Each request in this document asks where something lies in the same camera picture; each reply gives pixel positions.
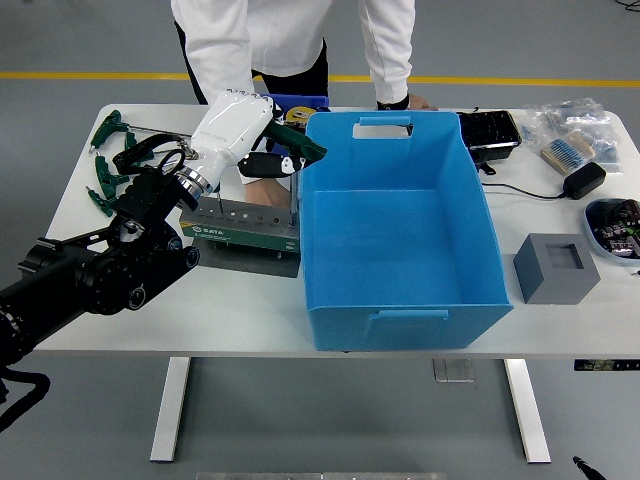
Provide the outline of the person's right hand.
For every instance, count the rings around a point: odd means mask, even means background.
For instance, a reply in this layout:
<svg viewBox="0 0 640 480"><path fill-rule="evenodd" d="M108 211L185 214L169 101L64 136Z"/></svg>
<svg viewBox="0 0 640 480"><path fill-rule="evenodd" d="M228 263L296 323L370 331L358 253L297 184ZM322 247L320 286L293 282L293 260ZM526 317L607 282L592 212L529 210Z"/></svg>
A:
<svg viewBox="0 0 640 480"><path fill-rule="evenodd" d="M259 179L244 185L245 198L248 203L289 208L291 194L276 179Z"/></svg>

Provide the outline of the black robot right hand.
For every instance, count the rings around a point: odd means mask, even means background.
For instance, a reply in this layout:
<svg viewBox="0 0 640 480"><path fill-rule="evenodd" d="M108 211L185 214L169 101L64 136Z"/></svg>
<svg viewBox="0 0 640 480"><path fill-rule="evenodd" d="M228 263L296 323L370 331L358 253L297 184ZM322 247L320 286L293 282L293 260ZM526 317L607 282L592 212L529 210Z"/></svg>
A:
<svg viewBox="0 0 640 480"><path fill-rule="evenodd" d="M605 480L605 477L594 467L590 466L585 460L578 456L572 458L573 463L582 472L588 480Z"/></svg>

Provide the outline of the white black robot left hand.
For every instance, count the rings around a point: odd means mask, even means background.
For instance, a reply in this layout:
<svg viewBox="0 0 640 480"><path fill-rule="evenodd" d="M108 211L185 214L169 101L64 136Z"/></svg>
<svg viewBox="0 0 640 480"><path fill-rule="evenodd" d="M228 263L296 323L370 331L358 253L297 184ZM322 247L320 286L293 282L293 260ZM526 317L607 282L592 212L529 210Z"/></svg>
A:
<svg viewBox="0 0 640 480"><path fill-rule="evenodd" d="M211 104L191 137L197 158L179 172L183 184L209 193L231 167L249 178L284 178L307 166L300 153L258 152L255 145L273 123L273 101L254 93L227 90Z"/></svg>

